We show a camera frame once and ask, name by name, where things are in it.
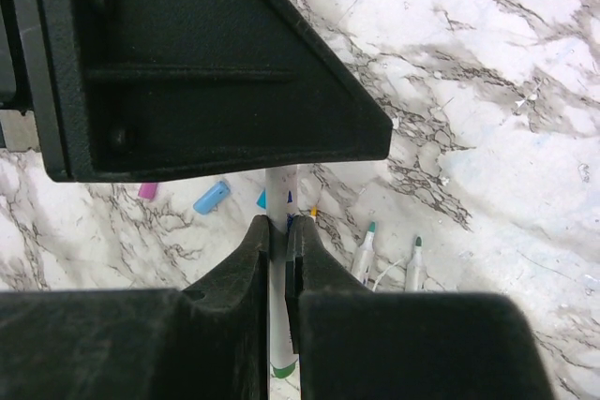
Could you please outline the purple pen cap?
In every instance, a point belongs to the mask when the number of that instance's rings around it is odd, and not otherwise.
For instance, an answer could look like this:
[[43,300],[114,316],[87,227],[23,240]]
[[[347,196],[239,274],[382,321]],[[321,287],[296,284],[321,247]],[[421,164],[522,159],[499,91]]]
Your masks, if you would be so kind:
[[158,183],[142,183],[138,190],[138,196],[143,200],[153,200],[158,192]]

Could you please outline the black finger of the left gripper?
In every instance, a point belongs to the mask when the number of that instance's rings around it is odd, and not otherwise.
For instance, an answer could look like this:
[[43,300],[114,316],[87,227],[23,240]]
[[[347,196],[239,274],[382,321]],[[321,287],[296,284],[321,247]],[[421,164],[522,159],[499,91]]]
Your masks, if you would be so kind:
[[52,179],[383,160],[392,124],[289,0],[40,0]]

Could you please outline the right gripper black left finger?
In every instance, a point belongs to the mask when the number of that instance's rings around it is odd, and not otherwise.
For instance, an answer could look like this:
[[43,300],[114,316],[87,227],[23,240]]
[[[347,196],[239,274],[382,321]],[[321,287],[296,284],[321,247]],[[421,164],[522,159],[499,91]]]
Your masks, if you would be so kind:
[[5,399],[264,399],[266,217],[186,289],[5,292]]

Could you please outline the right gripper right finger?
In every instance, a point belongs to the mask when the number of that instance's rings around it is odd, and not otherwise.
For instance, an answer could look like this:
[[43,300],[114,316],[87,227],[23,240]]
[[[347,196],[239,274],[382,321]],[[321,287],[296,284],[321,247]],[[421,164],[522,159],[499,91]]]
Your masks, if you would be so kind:
[[298,216],[285,300],[305,399],[550,399],[533,333],[508,298],[376,293]]

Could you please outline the light blue pen cap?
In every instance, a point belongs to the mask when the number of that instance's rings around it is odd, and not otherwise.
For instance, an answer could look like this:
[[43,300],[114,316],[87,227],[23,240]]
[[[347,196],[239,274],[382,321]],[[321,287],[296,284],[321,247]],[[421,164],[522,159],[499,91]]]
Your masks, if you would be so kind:
[[231,190],[229,189],[229,186],[225,182],[219,181],[194,202],[193,209],[200,215],[208,215],[216,209],[230,193]]

